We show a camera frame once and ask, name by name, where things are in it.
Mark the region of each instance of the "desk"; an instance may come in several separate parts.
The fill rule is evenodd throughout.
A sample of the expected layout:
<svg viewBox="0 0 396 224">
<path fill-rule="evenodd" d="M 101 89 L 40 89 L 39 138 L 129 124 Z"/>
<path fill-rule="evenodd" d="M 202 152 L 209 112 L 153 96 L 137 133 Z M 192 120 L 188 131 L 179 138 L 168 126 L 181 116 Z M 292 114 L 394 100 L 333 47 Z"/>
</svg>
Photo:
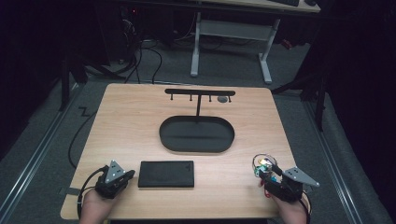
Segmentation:
<svg viewBox="0 0 396 224">
<path fill-rule="evenodd" d="M 161 143 L 159 129 L 174 115 L 195 115 L 196 97 L 170 95 L 167 88 L 235 91 L 231 103 L 203 96 L 202 116 L 227 119 L 235 139 L 220 154 L 176 153 Z M 276 217 L 251 167 L 259 153 L 274 156 L 281 168 L 295 165 L 271 92 L 264 88 L 110 84 L 92 125 L 71 188 L 79 189 L 95 170 L 116 162 L 136 170 L 110 219 Z M 193 189 L 140 189 L 141 161 L 194 161 Z M 88 186 L 93 186 L 93 178 Z M 67 195 L 61 216 L 78 219 L 77 196 Z"/>
<path fill-rule="evenodd" d="M 297 7 L 291 7 L 284 4 L 274 3 L 266 0 L 244 0 L 244 1 L 201 0 L 199 1 L 199 4 L 202 4 L 202 2 L 237 5 L 243 7 L 264 7 L 264 8 L 271 8 L 276 10 L 289 10 L 289 11 L 314 12 L 314 13 L 320 12 L 320 7 L 318 5 L 311 7 L 307 3 L 305 3 L 304 0 L 300 0 L 299 6 Z M 267 25 L 267 26 L 252 25 L 252 24 L 237 23 L 237 22 L 226 22 L 226 21 L 208 21 L 208 20 L 201 20 L 201 13 L 198 13 L 197 22 L 195 26 L 196 27 L 195 45 L 194 45 L 194 51 L 192 54 L 192 61 L 191 61 L 191 76 L 192 77 L 198 76 L 200 36 L 217 35 L 217 36 L 265 41 L 266 45 L 262 50 L 262 53 L 259 54 L 259 61 L 262 67 L 262 75 L 264 78 L 264 82 L 266 84 L 271 84 L 272 79 L 271 79 L 270 71 L 268 69 L 267 57 L 270 48 L 274 42 L 274 38 L 279 23 L 280 23 L 280 19 L 275 19 L 273 25 Z"/>
</svg>

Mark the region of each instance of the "human hand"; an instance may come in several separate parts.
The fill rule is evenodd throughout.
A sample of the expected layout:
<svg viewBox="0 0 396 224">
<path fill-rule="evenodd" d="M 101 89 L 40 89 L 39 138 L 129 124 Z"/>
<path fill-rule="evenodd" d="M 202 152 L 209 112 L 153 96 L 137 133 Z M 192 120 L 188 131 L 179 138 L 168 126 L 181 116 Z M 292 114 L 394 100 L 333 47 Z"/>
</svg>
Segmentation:
<svg viewBox="0 0 396 224">
<path fill-rule="evenodd" d="M 90 189 L 84 195 L 80 224 L 101 224 L 110 214 L 120 195 L 114 199 L 102 198 L 95 189 Z"/>
<path fill-rule="evenodd" d="M 300 202 L 288 203 L 280 200 L 278 197 L 270 193 L 268 190 L 264 190 L 265 197 L 272 198 L 276 203 L 279 210 L 279 214 L 286 224 L 306 224 L 308 219 L 305 208 Z M 308 202 L 303 197 L 301 201 L 305 207 L 308 208 Z"/>
</svg>

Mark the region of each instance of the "dark background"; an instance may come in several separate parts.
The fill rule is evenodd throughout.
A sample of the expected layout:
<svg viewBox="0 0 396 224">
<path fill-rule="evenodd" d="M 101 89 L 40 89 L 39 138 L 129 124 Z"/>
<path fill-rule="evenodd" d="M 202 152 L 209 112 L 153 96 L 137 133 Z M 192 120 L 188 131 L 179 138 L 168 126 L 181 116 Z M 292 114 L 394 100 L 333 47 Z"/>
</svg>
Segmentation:
<svg viewBox="0 0 396 224">
<path fill-rule="evenodd" d="M 326 71 L 326 91 L 356 156 L 395 220 L 395 1 L 320 1 L 319 5 L 323 15 L 347 15 L 351 22 L 329 22 L 319 29 L 314 22 L 285 19 L 276 43 L 288 39 L 292 45 L 312 44 L 296 79 L 320 76 L 323 64 L 332 65 Z M 118 6 L 106 8 L 80 1 L 0 3 L 1 158 L 59 80 L 64 49 L 100 64 L 128 60 L 121 44 L 125 40 Z M 143 32 L 168 45 L 177 37 L 175 29 L 184 34 L 190 26 L 180 21 L 190 21 L 191 12 L 147 11 L 138 15 Z M 335 49 L 332 62 L 325 61 Z"/>
</svg>

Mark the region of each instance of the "small device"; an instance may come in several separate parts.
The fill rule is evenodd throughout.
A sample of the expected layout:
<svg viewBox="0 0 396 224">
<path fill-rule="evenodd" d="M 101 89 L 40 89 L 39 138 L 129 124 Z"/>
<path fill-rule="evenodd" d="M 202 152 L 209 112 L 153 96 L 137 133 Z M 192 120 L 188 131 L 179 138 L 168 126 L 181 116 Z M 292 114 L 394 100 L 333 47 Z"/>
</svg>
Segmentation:
<svg viewBox="0 0 396 224">
<path fill-rule="evenodd" d="M 78 195 L 78 218 L 81 217 L 82 194 L 86 189 L 89 189 L 86 187 L 91 178 L 100 172 L 103 172 L 103 174 L 98 177 L 98 181 L 95 184 L 95 190 L 100 196 L 106 199 L 114 199 L 123 189 L 128 186 L 129 180 L 134 177 L 134 170 L 125 172 L 114 160 L 111 161 L 110 166 L 105 165 L 104 167 L 93 172 L 85 181 Z"/>
<path fill-rule="evenodd" d="M 252 162 L 254 175 L 259 177 L 268 192 L 275 195 L 284 202 L 293 203 L 301 200 L 303 195 L 303 185 L 319 187 L 319 182 L 304 173 L 298 167 L 282 171 L 276 160 L 268 154 L 259 154 L 253 158 Z"/>
<path fill-rule="evenodd" d="M 193 188 L 193 161 L 141 161 L 139 188 Z"/>
<path fill-rule="evenodd" d="M 114 199 L 133 177 L 134 170 L 126 172 L 116 161 L 111 161 L 110 166 L 98 177 L 95 190 L 104 198 Z"/>
</svg>

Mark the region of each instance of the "electronic component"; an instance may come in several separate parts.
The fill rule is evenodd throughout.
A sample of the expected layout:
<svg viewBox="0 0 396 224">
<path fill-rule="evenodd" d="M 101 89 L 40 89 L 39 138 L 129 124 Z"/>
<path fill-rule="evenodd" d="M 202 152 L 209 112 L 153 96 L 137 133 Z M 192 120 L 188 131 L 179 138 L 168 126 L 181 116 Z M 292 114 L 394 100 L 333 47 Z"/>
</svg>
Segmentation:
<svg viewBox="0 0 396 224">
<path fill-rule="evenodd" d="M 264 188 L 282 201 L 293 203 L 301 200 L 303 185 L 319 187 L 319 183 L 298 167 L 282 171 L 276 160 L 268 154 L 259 154 L 252 162 L 254 175 L 261 178 Z M 280 182 L 273 175 L 281 176 Z"/>
<path fill-rule="evenodd" d="M 100 172 L 103 172 L 103 174 L 98 177 L 95 190 L 100 196 L 107 199 L 114 199 L 123 189 L 128 186 L 129 180 L 134 177 L 134 170 L 125 172 L 114 160 L 111 161 L 110 166 L 105 165 L 104 167 L 93 172 L 85 181 L 78 195 L 78 218 L 81 216 L 82 194 L 86 189 L 89 189 L 86 187 L 91 178 Z"/>
</svg>

